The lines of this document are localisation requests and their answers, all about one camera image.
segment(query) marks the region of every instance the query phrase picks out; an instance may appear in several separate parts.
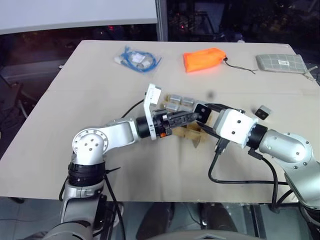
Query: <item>robotic arm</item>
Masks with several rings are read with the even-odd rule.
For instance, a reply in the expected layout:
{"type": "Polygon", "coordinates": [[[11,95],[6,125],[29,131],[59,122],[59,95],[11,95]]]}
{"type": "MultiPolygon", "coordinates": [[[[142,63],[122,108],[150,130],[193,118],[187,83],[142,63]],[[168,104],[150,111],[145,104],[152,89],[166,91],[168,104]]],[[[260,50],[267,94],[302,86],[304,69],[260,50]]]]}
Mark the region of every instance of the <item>robotic arm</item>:
{"type": "MultiPolygon", "coordinates": [[[[306,139],[292,133],[268,130],[258,124],[257,119],[246,116],[243,110],[221,104],[198,103],[192,112],[151,111],[150,107],[157,105],[160,93],[160,88],[149,85],[143,102],[145,116],[116,119],[102,127],[83,129],[75,135],[64,185],[61,224],[48,232],[45,240],[91,240],[94,233],[101,229],[103,217],[97,220],[97,216],[102,212],[101,206],[106,204],[102,192],[106,174],[104,156],[109,150],[134,144],[141,138],[155,140],[169,136],[173,128],[193,121],[215,137],[235,142],[243,148],[259,149],[261,153],[274,157],[283,168],[290,188],[306,209],[320,209],[320,164],[306,139]],[[210,128],[205,123],[212,110],[220,113],[213,128],[210,128]]],[[[232,234],[224,237],[243,238],[232,234]]]]}

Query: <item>orange bag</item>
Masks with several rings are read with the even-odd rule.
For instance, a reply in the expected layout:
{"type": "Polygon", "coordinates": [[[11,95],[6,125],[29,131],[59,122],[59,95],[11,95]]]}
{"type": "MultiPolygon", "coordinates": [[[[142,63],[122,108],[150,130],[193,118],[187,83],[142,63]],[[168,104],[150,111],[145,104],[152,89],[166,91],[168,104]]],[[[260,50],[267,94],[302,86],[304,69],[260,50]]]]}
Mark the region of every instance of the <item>orange bag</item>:
{"type": "Polygon", "coordinates": [[[218,48],[209,48],[191,53],[184,53],[184,67],[187,73],[211,68],[220,64],[226,53],[218,48]]]}

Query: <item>coiled blue cable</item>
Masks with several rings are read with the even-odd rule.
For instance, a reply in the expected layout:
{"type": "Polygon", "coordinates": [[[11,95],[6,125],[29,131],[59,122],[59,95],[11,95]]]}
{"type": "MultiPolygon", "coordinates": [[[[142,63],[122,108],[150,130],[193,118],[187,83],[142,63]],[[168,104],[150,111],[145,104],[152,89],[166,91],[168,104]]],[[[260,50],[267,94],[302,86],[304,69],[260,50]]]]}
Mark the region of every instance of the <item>coiled blue cable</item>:
{"type": "Polygon", "coordinates": [[[157,65],[159,64],[160,60],[162,59],[162,57],[159,59],[159,61],[156,60],[155,56],[153,56],[150,52],[145,52],[145,51],[130,51],[130,47],[125,46],[124,48],[124,53],[121,54],[121,57],[123,58],[123,60],[121,61],[121,64],[131,68],[132,70],[135,70],[139,73],[147,73],[152,71],[153,69],[155,69],[157,67],[157,65]],[[146,58],[149,58],[152,60],[150,66],[146,67],[146,68],[142,68],[142,67],[137,67],[135,64],[133,64],[132,62],[132,57],[135,54],[140,54],[146,58]]]}

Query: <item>black drawstring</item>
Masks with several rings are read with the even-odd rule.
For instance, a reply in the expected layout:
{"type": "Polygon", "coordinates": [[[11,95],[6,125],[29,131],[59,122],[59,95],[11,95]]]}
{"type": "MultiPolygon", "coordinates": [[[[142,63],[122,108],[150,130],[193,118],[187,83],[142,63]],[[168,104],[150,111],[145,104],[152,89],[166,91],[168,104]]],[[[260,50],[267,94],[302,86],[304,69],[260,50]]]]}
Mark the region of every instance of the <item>black drawstring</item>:
{"type": "Polygon", "coordinates": [[[228,61],[228,58],[227,58],[227,57],[225,57],[225,58],[223,59],[223,61],[224,61],[225,64],[227,64],[229,67],[232,67],[232,68],[235,68],[235,69],[248,70],[248,71],[252,72],[253,74],[256,74],[255,71],[258,71],[258,69],[251,70],[251,69],[244,68],[244,67],[241,67],[241,66],[233,66],[233,65],[230,65],[229,63],[227,63],[227,61],[228,61]]]}

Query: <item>beige tabletop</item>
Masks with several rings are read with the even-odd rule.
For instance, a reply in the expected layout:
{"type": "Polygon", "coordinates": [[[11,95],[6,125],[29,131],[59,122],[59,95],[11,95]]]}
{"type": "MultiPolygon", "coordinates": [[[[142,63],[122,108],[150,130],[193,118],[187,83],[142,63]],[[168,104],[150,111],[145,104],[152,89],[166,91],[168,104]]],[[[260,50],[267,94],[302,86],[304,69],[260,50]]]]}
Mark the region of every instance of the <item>beige tabletop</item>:
{"type": "MultiPolygon", "coordinates": [[[[182,54],[205,48],[224,50],[232,65],[256,69],[258,54],[294,54],[287,44],[221,42],[82,41],[40,99],[0,161],[0,196],[57,199],[68,173],[71,142],[88,126],[119,118],[144,97],[149,83],[174,93],[246,110],[260,105],[272,114],[260,124],[305,137],[320,159],[320,92],[300,74],[249,71],[220,64],[185,73],[182,54]],[[142,75],[113,61],[125,45],[163,57],[154,75],[142,75]]],[[[130,114],[139,117],[142,106],[130,114]]],[[[111,150],[106,168],[119,201],[191,201],[268,203],[272,185],[217,184],[208,179],[215,138],[193,147],[190,140],[169,136],[111,150]]],[[[231,143],[214,176],[221,180],[272,180],[268,166],[231,143]]],[[[284,181],[282,169],[274,165],[284,181]]],[[[288,190],[279,186],[280,196],[288,190]]],[[[286,201],[297,199],[292,194],[286,201]]]]}

